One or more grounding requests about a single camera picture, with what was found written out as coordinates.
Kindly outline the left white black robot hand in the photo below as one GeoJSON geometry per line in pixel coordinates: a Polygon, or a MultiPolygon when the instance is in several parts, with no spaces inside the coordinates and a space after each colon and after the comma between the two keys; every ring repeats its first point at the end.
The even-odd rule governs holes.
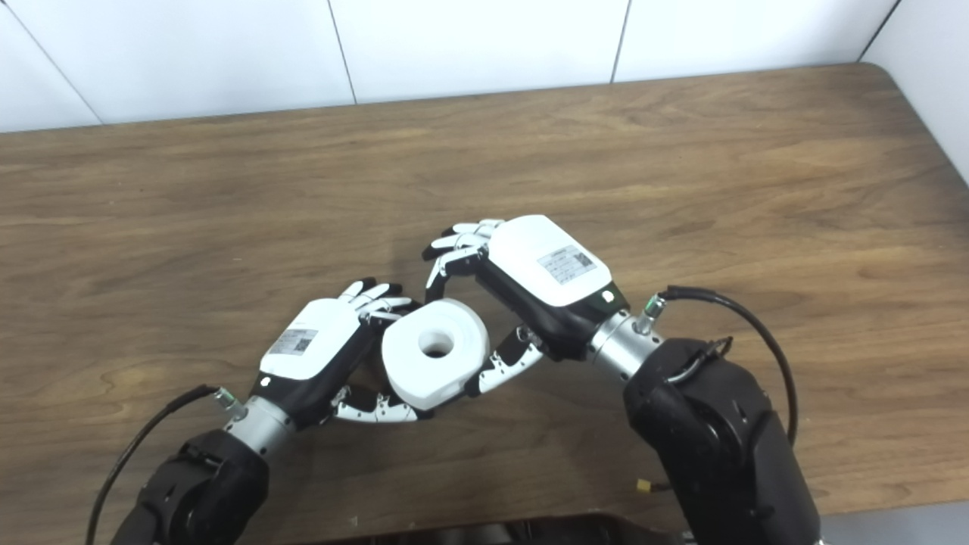
{"type": "Polygon", "coordinates": [[[385,330],[421,306],[401,284],[374,277],[309,301],[264,353],[251,396],[273,403],[297,430],[322,423],[385,330]]]}

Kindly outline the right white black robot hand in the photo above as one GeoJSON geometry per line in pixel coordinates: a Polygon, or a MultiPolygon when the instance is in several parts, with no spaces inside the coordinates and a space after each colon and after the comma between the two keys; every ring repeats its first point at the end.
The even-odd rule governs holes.
{"type": "Polygon", "coordinates": [[[471,276],[519,318],[517,325],[465,383],[477,397],[544,357],[584,361],[599,328],[629,310],[609,267],[547,215],[454,224],[422,251],[432,263],[425,301],[471,276]]]}

